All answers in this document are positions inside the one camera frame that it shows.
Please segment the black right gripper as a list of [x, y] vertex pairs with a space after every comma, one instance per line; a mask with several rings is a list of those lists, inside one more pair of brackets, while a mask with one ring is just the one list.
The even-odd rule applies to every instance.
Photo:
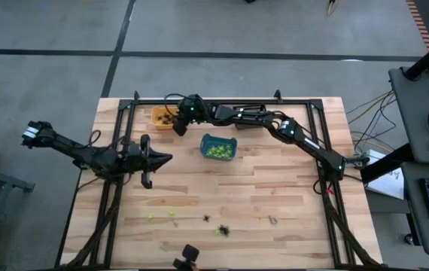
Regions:
[[183, 136], [190, 123], [204, 123], [209, 120], [208, 110], [204, 100], [198, 94], [185, 96], [178, 103], [178, 114], [173, 120], [173, 130], [178, 136]]

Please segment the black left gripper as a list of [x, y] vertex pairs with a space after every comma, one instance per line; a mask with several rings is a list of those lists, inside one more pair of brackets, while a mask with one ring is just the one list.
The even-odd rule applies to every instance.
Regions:
[[126, 143], [123, 149], [123, 173], [131, 175], [134, 172], [141, 171], [141, 185], [145, 189], [153, 187], [149, 172], [156, 172], [172, 159], [171, 154], [162, 153], [150, 148], [150, 143], [150, 136], [143, 134], [139, 143]]

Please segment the teal plastic bin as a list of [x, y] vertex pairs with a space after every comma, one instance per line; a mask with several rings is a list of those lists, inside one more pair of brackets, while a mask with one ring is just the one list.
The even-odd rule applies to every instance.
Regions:
[[[229, 157], [229, 158], [226, 158], [226, 157], [211, 157], [209, 154], [207, 154], [207, 150], [209, 148], [212, 148], [214, 146], [220, 147], [222, 145], [230, 146], [230, 148], [234, 152], [234, 155]], [[199, 149], [200, 149], [201, 154], [205, 158], [209, 158], [209, 159], [213, 159], [213, 160], [220, 160], [220, 161], [231, 161], [236, 156], [237, 147], [238, 147], [238, 142], [235, 138], [226, 139], [226, 138], [221, 138], [221, 137], [217, 137], [217, 136], [212, 136], [210, 134], [205, 134], [202, 137]]]

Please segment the orange plastic bin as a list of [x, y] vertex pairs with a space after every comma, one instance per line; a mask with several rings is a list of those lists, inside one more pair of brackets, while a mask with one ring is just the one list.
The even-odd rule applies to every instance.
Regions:
[[[170, 114], [170, 118], [169, 119], [165, 119], [164, 114]], [[173, 127], [172, 125], [163, 125], [162, 121], [157, 121], [157, 117], [158, 116], [162, 116], [163, 120], [173, 120], [173, 124], [174, 124], [174, 119], [178, 116], [178, 110], [177, 108], [173, 108], [173, 107], [153, 107], [151, 110], [151, 123], [152, 125], [156, 128], [156, 129], [171, 129]]]

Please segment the black mesh plastic basket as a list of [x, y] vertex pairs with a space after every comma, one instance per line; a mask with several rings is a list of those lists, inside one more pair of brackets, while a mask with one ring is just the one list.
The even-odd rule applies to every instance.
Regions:
[[[266, 111], [266, 106], [264, 104], [237, 105], [237, 106], [233, 106], [233, 109], [235, 109], [237, 111], [247, 111], [247, 112], [260, 113], [260, 112]], [[236, 123], [235, 127], [239, 130], [256, 129], [257, 128], [257, 126], [254, 126], [254, 125], [239, 124], [239, 123]]]

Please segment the white printed sheet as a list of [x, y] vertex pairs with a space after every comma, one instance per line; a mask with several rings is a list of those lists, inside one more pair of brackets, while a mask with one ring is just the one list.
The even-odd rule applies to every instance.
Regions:
[[401, 168], [397, 168], [366, 185], [368, 190], [395, 199], [404, 200], [404, 177]]

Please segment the grey desk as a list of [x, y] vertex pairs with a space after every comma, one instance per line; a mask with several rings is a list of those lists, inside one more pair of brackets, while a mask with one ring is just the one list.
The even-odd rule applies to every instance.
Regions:
[[429, 72], [417, 81], [407, 79], [401, 69], [391, 69], [388, 76], [414, 160], [429, 163]]
[[429, 254], [429, 164], [402, 163], [405, 197], [409, 204], [409, 225], [416, 245]]

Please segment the black aluminium table frame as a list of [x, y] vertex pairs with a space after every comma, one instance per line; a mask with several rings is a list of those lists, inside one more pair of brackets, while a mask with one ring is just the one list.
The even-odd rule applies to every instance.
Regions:
[[[153, 107], [176, 99], [138, 96], [100, 100], [94, 127], [99, 144], [124, 137], [151, 138], [151, 147], [173, 158], [150, 174], [122, 182], [81, 174], [56, 265], [69, 269], [170, 269], [186, 244], [199, 249], [200, 269], [378, 269], [382, 259], [364, 186], [346, 166], [331, 178], [315, 158], [286, 145], [268, 130], [239, 130], [192, 123], [183, 136], [151, 123]], [[353, 153], [340, 98], [225, 98], [225, 105], [264, 104], [295, 119], [315, 143], [343, 156]], [[235, 138], [231, 161], [205, 158], [205, 134]], [[334, 194], [326, 191], [331, 188]], [[203, 215], [210, 215], [209, 222]], [[272, 225], [269, 216], [278, 223]], [[217, 236], [220, 225], [228, 237]]]

